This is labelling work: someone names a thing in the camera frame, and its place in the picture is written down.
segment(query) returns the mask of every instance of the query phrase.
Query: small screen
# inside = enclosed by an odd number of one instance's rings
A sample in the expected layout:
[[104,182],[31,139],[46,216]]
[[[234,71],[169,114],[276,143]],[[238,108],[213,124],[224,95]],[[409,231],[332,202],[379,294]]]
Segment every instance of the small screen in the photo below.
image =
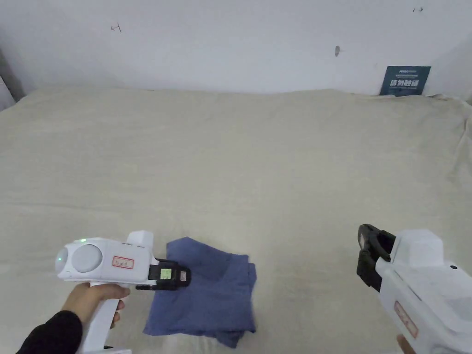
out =
[[161,279],[172,279],[172,269],[161,269],[160,270]]

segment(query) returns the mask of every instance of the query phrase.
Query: handle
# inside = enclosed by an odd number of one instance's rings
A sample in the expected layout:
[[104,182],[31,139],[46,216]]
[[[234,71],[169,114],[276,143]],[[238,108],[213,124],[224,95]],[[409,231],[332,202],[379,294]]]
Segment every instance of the handle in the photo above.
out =
[[[90,286],[100,285],[105,283],[92,282]],[[102,351],[105,346],[105,341],[110,331],[113,316],[117,310],[119,299],[105,300],[99,303],[92,320],[87,327],[84,327],[82,334],[82,343],[79,347],[78,353],[89,353]]]

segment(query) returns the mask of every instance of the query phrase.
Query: bed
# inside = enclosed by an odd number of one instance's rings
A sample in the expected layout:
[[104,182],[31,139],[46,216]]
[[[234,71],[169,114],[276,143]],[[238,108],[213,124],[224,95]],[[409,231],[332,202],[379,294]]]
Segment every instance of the bed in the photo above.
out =
[[236,350],[142,334],[134,291],[108,343],[134,353],[382,353],[396,329],[356,276],[357,229],[429,228],[472,272],[472,108],[444,97],[52,87],[0,113],[0,347],[59,310],[71,240],[154,232],[250,256],[257,323]]

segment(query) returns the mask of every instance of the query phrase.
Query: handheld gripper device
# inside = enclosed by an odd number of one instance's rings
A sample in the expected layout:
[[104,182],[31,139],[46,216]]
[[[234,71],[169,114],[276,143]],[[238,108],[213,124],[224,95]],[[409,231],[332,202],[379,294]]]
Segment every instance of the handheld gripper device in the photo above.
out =
[[[176,290],[186,287],[192,274],[175,261],[156,259],[152,254],[154,235],[134,231],[126,242],[94,237],[76,240],[59,251],[56,272],[65,281],[90,282],[91,286],[116,283],[135,285],[138,290]],[[84,328],[80,354],[131,354],[130,349],[105,346],[118,299],[103,301],[90,325]]]

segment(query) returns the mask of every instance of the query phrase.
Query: black sleeve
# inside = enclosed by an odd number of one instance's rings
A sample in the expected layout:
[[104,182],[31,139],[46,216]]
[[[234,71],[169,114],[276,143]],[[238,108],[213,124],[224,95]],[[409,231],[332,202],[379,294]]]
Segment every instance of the black sleeve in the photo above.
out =
[[17,354],[75,354],[82,340],[82,323],[70,311],[60,311],[30,333]]

